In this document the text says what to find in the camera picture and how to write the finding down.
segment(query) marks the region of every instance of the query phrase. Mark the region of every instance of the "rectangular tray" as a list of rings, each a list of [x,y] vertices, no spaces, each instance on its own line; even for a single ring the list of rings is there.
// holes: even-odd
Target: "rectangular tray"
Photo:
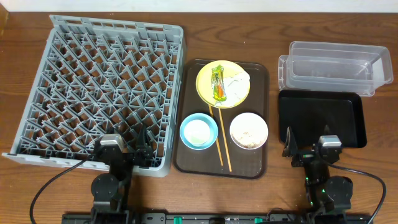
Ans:
[[[286,142],[292,127],[299,147],[312,146],[325,126],[344,147],[365,147],[366,130],[361,97],[355,93],[282,90],[279,93],[279,137]]]
[[[51,30],[10,153],[24,164],[70,167],[110,127],[128,147],[142,127],[154,149],[140,175],[171,165],[185,41],[179,26],[50,16]],[[108,170],[102,162],[81,168]]]
[[[212,62],[212,60],[195,59],[185,66],[183,86],[180,95],[180,107],[177,115],[177,131],[180,129],[181,122],[190,114],[205,113],[210,115],[208,105],[199,97],[195,85],[198,72],[210,62]],[[250,92],[248,97],[240,105],[234,108],[221,110],[232,172],[228,169],[228,161],[220,125],[220,115],[216,108],[213,108],[213,114],[218,125],[218,140],[220,142],[224,166],[221,166],[216,143],[208,149],[195,151],[184,145],[179,134],[176,134],[173,149],[173,164],[177,170],[192,174],[216,175],[242,179],[257,179],[266,172],[267,142],[259,149],[242,149],[231,139],[229,126],[237,115],[245,112],[256,113],[262,116],[266,123],[268,123],[269,75],[267,69],[262,65],[255,63],[237,64],[243,67],[250,75]]]

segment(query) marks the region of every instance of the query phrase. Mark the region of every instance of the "white wall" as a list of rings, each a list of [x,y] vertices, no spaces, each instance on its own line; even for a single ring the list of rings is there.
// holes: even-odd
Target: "white wall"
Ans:
[[[398,0],[0,0],[13,11],[398,12]]]

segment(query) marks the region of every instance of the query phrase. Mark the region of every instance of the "lattice pattern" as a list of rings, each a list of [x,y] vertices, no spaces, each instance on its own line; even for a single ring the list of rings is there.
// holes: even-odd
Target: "lattice pattern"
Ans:
[[[19,153],[83,159],[114,127],[130,147],[142,127],[161,160],[180,44],[56,31]]]

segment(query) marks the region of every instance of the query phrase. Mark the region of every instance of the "plastic crate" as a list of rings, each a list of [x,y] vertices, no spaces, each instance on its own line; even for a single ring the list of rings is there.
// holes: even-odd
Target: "plastic crate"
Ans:
[[[133,146],[142,127],[154,156],[139,175],[169,173],[185,41],[179,26],[50,16],[52,29],[14,144],[23,164],[70,167],[113,126]],[[81,168],[108,170],[102,162]]]

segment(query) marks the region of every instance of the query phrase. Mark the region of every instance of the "yellow plate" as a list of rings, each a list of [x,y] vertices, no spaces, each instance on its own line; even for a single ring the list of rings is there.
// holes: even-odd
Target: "yellow plate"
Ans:
[[[250,90],[250,83],[248,86],[248,92],[246,93],[246,96],[241,100],[237,101],[233,106],[223,106],[223,105],[216,106],[216,100],[213,98],[213,89],[211,87],[211,69],[217,67],[218,65],[221,65],[224,68],[223,78],[234,77],[236,74],[244,72],[244,69],[242,67],[230,61],[219,60],[215,62],[210,62],[207,65],[205,65],[198,73],[197,82],[196,82],[197,92],[200,98],[204,102],[208,103],[210,106],[214,106],[216,108],[232,108],[234,106],[238,106],[248,96]]]

